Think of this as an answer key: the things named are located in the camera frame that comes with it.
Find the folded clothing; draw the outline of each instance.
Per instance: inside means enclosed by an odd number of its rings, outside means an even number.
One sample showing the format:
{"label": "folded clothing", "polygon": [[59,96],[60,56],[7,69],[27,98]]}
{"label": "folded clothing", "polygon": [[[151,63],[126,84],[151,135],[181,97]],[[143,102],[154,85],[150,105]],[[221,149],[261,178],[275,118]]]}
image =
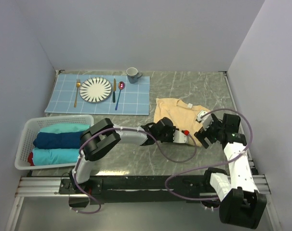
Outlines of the folded clothing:
{"label": "folded clothing", "polygon": [[[201,110],[206,112],[209,112],[209,110],[201,105],[186,104],[180,99],[156,99],[156,102],[154,122],[157,123],[164,117],[169,118],[179,130],[188,130],[197,146],[201,147],[199,140],[193,136],[195,132],[202,128],[202,124],[197,122],[196,119]],[[191,139],[189,139],[188,144],[194,145]]]}
{"label": "folded clothing", "polygon": [[33,144],[40,149],[79,149],[82,133],[82,131],[58,134],[39,132]]}
{"label": "folded clothing", "polygon": [[47,132],[47,133],[65,133],[65,132],[78,132],[78,131],[85,131],[90,127],[87,124],[72,124],[72,123],[59,123],[53,124],[51,126],[41,128],[40,132]]}
{"label": "folded clothing", "polygon": [[34,154],[31,152],[29,155],[28,155],[28,158],[27,158],[27,161],[30,163],[30,166],[35,166],[34,165],[34,162],[32,161],[32,158],[34,157]]}
{"label": "folded clothing", "polygon": [[75,163],[77,162],[79,156],[78,149],[34,148],[32,153],[32,161],[35,166]]}

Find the plate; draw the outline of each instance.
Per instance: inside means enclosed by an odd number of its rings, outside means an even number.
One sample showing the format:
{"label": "plate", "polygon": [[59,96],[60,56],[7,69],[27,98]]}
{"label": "plate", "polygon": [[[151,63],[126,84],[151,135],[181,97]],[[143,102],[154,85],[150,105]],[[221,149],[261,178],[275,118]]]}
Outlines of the plate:
{"label": "plate", "polygon": [[80,86],[80,96],[90,103],[106,100],[112,93],[111,83],[102,77],[89,78]]}

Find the red cloth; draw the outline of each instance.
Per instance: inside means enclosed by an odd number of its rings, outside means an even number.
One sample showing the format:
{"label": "red cloth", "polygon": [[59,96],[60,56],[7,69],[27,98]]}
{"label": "red cloth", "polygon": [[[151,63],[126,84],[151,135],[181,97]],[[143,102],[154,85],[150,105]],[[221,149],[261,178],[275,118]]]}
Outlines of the red cloth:
{"label": "red cloth", "polygon": [[30,166],[35,166],[34,162],[32,161],[33,157],[34,157],[34,154],[31,152],[27,158],[27,161],[30,163]]}

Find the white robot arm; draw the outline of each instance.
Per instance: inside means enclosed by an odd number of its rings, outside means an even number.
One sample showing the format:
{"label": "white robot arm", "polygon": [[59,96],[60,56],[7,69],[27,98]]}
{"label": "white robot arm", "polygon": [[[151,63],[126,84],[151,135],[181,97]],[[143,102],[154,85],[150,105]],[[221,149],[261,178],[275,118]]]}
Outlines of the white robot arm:
{"label": "white robot arm", "polygon": [[252,177],[247,151],[247,142],[243,134],[238,133],[240,117],[224,114],[220,121],[214,114],[205,115],[201,111],[197,121],[203,124],[194,136],[207,148],[207,138],[211,143],[219,141],[227,160],[242,155],[228,164],[230,182],[227,173],[218,168],[209,168],[205,172],[209,184],[214,188],[221,201],[219,216],[223,223],[256,229],[266,207],[266,196],[260,194]]}
{"label": "white robot arm", "polygon": [[81,143],[86,142],[92,135],[107,128],[119,128],[119,130],[115,130],[111,133],[107,132],[105,134],[107,135],[105,139],[101,140],[97,138],[81,151],[82,158],[78,170],[72,171],[72,176],[76,176],[78,184],[89,180],[91,170],[93,169],[93,162],[104,157],[116,144],[131,143],[139,146],[154,144],[151,137],[137,131],[147,131],[152,134],[156,140],[161,142],[188,143],[188,136],[183,133],[184,131],[179,131],[174,127],[173,123],[168,118],[163,118],[158,121],[158,123],[149,123],[136,128],[122,127],[113,124],[109,119],[104,119],[95,126],[92,126],[88,133],[81,137]]}

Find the white wall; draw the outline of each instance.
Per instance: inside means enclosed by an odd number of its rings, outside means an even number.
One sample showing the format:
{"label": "white wall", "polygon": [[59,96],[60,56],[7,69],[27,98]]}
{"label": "white wall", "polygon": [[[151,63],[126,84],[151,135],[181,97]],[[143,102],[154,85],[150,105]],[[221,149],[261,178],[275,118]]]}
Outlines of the white wall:
{"label": "white wall", "polygon": [[264,0],[16,0],[56,69],[227,71]]}
{"label": "white wall", "polygon": [[43,115],[53,67],[14,0],[0,0],[0,230],[22,174],[14,168],[25,122]]}
{"label": "white wall", "polygon": [[253,127],[255,162],[292,231],[292,0],[265,1],[228,75]]}

